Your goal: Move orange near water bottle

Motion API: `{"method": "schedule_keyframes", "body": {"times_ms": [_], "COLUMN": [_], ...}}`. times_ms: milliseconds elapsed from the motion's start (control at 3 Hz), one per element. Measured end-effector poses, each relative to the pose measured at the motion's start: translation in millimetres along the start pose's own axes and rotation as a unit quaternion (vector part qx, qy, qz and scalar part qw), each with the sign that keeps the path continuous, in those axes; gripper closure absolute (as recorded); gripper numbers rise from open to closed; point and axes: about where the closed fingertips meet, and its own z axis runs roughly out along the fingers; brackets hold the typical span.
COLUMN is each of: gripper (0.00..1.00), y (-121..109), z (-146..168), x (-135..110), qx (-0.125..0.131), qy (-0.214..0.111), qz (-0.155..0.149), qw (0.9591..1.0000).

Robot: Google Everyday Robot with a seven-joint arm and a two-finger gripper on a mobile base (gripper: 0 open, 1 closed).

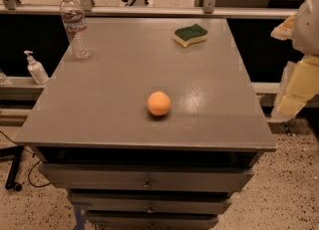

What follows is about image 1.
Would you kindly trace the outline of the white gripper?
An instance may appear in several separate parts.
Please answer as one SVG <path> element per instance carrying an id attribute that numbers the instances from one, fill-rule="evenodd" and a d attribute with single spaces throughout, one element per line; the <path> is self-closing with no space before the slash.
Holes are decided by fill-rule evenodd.
<path id="1" fill-rule="evenodd" d="M 287 63 L 271 112 L 275 122 L 290 121 L 319 93 L 319 0 L 305 0 L 296 17 L 289 16 L 270 36 L 292 39 L 293 48 L 308 55 L 298 63 Z"/>

